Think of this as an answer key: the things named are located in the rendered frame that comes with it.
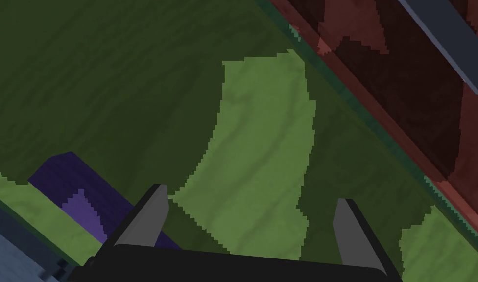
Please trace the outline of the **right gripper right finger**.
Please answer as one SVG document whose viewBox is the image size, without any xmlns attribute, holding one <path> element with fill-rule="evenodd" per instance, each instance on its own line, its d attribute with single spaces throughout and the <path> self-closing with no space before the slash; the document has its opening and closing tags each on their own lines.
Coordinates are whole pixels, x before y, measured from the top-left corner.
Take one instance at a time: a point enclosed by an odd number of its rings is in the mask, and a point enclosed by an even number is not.
<svg viewBox="0 0 478 282">
<path fill-rule="evenodd" d="M 387 273 L 383 262 L 387 258 L 386 252 L 353 200 L 338 199 L 333 228 L 344 265 Z"/>
</svg>

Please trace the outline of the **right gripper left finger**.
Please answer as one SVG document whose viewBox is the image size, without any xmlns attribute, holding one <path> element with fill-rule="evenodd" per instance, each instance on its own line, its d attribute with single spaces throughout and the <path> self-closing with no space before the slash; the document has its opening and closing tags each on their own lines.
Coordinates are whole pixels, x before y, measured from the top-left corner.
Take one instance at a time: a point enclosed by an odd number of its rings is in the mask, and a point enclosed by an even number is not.
<svg viewBox="0 0 478 282">
<path fill-rule="evenodd" d="M 168 211 L 167 185 L 154 184 L 107 238 L 104 247 L 155 246 Z"/>
</svg>

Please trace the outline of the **purple book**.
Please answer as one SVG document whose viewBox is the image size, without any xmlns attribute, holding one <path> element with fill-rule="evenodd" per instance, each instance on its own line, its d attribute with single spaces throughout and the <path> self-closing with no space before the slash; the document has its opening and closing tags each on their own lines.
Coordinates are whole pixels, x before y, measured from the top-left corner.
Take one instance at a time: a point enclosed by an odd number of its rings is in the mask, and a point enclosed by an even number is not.
<svg viewBox="0 0 478 282">
<path fill-rule="evenodd" d="M 103 244 L 135 205 L 73 152 L 48 158 L 28 179 Z M 179 249 L 162 231 L 154 247 Z"/>
</svg>

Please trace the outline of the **grey bar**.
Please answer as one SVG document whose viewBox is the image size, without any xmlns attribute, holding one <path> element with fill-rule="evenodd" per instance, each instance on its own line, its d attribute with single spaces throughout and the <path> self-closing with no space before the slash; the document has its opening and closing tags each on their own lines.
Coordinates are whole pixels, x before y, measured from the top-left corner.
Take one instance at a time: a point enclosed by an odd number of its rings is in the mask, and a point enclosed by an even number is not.
<svg viewBox="0 0 478 282">
<path fill-rule="evenodd" d="M 449 0 L 398 1 L 478 95 L 478 37 Z"/>
</svg>

